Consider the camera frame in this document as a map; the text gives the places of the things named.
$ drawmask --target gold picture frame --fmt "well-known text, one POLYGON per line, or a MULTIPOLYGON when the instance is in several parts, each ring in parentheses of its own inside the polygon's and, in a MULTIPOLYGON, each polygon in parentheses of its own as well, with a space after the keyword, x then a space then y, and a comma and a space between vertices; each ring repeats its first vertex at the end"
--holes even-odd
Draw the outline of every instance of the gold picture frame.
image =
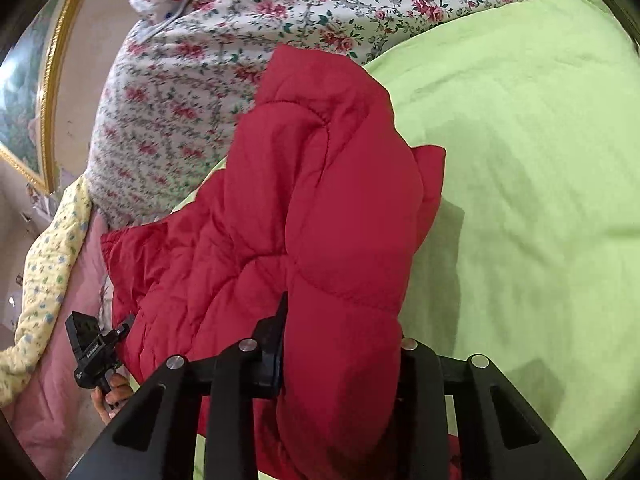
POLYGON ((46 194, 55 190, 56 98, 81 3, 49 0, 0 65, 0 158, 46 194))

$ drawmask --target red quilted fabric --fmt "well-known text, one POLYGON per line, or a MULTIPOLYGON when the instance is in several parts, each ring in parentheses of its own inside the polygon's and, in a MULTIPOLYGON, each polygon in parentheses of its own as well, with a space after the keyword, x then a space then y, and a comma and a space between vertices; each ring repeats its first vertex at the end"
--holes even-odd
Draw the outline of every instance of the red quilted fabric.
POLYGON ((288 290, 284 390, 254 404, 258 467, 386 478, 397 317, 444 150, 409 149, 385 89, 347 57, 280 46, 255 103, 194 203, 103 238, 113 323, 136 314, 121 357, 142 382, 172 354, 218 354, 288 290))

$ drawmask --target lime green bedsheet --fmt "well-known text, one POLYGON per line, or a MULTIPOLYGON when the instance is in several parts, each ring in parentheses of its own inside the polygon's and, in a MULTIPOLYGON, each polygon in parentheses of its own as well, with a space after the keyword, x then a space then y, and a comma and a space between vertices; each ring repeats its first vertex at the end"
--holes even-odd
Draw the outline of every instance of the lime green bedsheet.
POLYGON ((632 43, 600 0, 527 0, 441 25, 366 69, 407 143, 448 152, 406 334, 444 355, 487 354, 603 479, 640 429, 632 43))

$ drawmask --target finger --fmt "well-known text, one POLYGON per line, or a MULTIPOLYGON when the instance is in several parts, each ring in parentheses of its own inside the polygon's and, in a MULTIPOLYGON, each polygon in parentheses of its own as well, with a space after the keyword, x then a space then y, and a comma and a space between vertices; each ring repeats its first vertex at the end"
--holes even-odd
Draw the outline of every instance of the finger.
POLYGON ((104 397, 104 399, 109 404, 115 404, 116 402, 122 402, 123 400, 129 399, 132 395, 133 390, 131 389, 131 386, 127 384, 125 386, 114 388, 104 397))
POLYGON ((105 424, 108 424, 111 419, 109 417, 109 413, 107 413, 107 410, 105 410, 104 406, 102 405, 102 392, 98 386, 96 386, 95 390, 91 392, 91 400, 94 404, 95 411, 98 412, 98 415, 100 415, 100 419, 105 424))
POLYGON ((109 378, 109 384, 112 388, 117 388, 118 386, 124 386, 125 384, 129 384, 129 381, 126 377, 121 376, 120 374, 113 374, 109 378))
POLYGON ((120 413, 120 408, 116 408, 115 410, 111 410, 109 412, 109 418, 113 418, 114 416, 116 416, 118 413, 120 413))

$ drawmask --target floral bedding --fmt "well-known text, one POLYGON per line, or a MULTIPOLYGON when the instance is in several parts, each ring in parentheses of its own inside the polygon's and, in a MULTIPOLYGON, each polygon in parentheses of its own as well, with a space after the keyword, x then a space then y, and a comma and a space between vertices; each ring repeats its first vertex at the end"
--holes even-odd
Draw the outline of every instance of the floral bedding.
POLYGON ((86 172, 111 228, 153 220, 229 147, 278 43, 365 64, 412 36, 523 0, 194 0, 148 41, 124 41, 98 107, 86 172))
POLYGON ((24 390, 49 343, 91 211, 81 176, 65 190, 53 223, 27 253, 15 344, 0 352, 0 406, 8 405, 24 390))

